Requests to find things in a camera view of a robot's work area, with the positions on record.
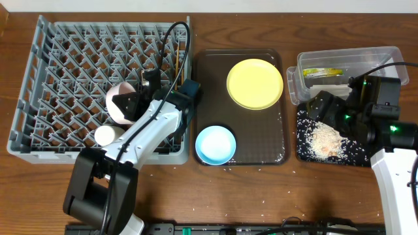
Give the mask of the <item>white bowl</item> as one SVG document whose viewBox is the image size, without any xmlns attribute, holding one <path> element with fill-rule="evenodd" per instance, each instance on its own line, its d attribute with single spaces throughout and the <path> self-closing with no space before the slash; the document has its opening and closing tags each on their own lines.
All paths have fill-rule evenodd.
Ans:
<svg viewBox="0 0 418 235">
<path fill-rule="evenodd" d="M 120 125 L 131 125 L 133 124 L 132 121 L 124 118 L 123 113 L 121 110 L 116 106 L 116 104 L 112 101 L 112 98 L 116 95 L 126 94 L 135 92 L 134 87 L 129 84 L 128 82 L 122 82 L 118 85 L 110 88 L 106 94 L 106 107 L 110 117 L 113 119 L 114 122 Z"/>
</svg>

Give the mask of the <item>white napkin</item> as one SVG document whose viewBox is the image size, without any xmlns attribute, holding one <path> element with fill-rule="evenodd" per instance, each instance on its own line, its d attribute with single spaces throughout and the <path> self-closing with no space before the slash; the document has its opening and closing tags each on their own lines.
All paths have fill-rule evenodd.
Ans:
<svg viewBox="0 0 418 235">
<path fill-rule="evenodd" d="M 320 91 L 327 91 L 332 95 L 340 97 L 342 99 L 347 99 L 349 94 L 351 93 L 352 89 L 348 87 L 347 84 L 340 84 L 340 85 L 313 85 L 309 92 L 310 97 L 315 97 Z"/>
</svg>

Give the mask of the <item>wooden chopstick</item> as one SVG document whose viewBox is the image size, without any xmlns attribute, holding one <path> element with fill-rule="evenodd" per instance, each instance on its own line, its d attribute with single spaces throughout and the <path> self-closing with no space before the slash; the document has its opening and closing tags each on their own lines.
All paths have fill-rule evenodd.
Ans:
<svg viewBox="0 0 418 235">
<path fill-rule="evenodd" d="M 177 90 L 177 76 L 178 76 L 178 73 L 179 73 L 179 62 L 180 62 L 180 46 L 177 46 L 176 70 L 175 70 L 175 77 L 174 77 L 174 90 Z"/>
<path fill-rule="evenodd" d="M 180 80 L 180 85 L 182 86 L 183 85 L 183 83 L 184 83 L 184 76 L 185 76 L 185 72 L 184 72 L 184 70 L 185 69 L 182 69 L 182 71 L 181 71 L 181 80 Z"/>
</svg>

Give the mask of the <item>green orange snack wrapper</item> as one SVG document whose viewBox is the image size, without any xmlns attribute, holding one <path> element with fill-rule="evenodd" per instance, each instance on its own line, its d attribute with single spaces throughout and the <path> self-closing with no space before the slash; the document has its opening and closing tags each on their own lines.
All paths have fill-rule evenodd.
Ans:
<svg viewBox="0 0 418 235">
<path fill-rule="evenodd" d="M 342 69 L 335 68 L 309 68 L 303 70 L 303 76 L 307 79 L 342 76 L 344 74 Z"/>
</svg>

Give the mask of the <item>yellow round plate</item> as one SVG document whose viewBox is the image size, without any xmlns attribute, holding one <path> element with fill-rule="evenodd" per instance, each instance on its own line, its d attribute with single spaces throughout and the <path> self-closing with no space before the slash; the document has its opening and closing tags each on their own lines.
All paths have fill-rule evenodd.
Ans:
<svg viewBox="0 0 418 235">
<path fill-rule="evenodd" d="M 231 99 L 248 110 L 264 110 L 276 104 L 284 89 L 279 70 L 262 59 L 245 59 L 227 75 Z"/>
</svg>

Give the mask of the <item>light blue bowl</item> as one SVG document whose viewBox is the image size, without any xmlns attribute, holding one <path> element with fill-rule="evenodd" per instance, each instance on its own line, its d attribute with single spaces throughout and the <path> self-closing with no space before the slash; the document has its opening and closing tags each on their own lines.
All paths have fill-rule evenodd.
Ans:
<svg viewBox="0 0 418 235">
<path fill-rule="evenodd" d="M 236 138 L 225 127 L 219 125 L 203 129 L 196 138 L 197 157 L 208 165 L 224 165 L 230 161 L 236 151 Z"/>
</svg>

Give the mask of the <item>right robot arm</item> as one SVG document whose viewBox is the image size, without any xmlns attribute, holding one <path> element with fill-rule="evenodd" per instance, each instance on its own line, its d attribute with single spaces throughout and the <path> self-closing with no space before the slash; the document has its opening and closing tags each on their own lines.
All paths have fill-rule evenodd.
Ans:
<svg viewBox="0 0 418 235">
<path fill-rule="evenodd" d="M 399 96 L 343 100 L 327 91 L 306 103 L 311 119 L 369 147 L 387 234 L 417 233 L 417 124 L 399 120 Z"/>
</svg>

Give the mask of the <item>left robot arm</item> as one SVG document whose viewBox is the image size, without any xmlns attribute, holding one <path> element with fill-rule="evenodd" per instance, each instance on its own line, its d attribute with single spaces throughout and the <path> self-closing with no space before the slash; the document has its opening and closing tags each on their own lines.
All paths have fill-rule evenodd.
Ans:
<svg viewBox="0 0 418 235">
<path fill-rule="evenodd" d="M 188 80 L 178 91 L 160 91 L 144 115 L 102 150 L 84 148 L 77 156 L 63 212 L 100 234 L 142 234 L 134 214 L 138 173 L 170 134 L 184 134 L 202 95 Z"/>
</svg>

